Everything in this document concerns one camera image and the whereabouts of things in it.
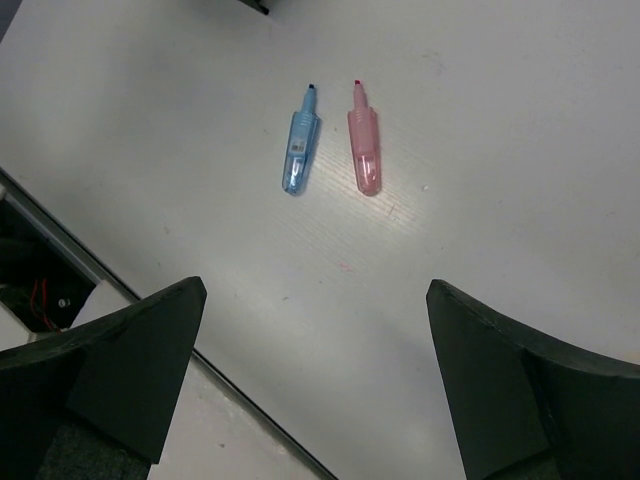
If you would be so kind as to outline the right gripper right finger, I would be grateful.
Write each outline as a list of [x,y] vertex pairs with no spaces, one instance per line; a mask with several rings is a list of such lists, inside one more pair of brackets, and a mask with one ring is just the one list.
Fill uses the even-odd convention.
[[638,478],[638,365],[535,330],[443,280],[426,305],[467,478]]

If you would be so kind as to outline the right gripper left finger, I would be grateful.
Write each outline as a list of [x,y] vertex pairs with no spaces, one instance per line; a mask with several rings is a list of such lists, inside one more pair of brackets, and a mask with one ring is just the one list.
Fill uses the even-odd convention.
[[185,278],[1,353],[4,479],[145,479],[159,462],[207,291]]

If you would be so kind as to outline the pink highlighter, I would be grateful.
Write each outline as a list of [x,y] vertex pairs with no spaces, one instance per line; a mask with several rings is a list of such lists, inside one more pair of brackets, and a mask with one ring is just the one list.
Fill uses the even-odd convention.
[[376,196],[382,188],[378,116],[360,80],[354,81],[347,121],[357,188],[365,196]]

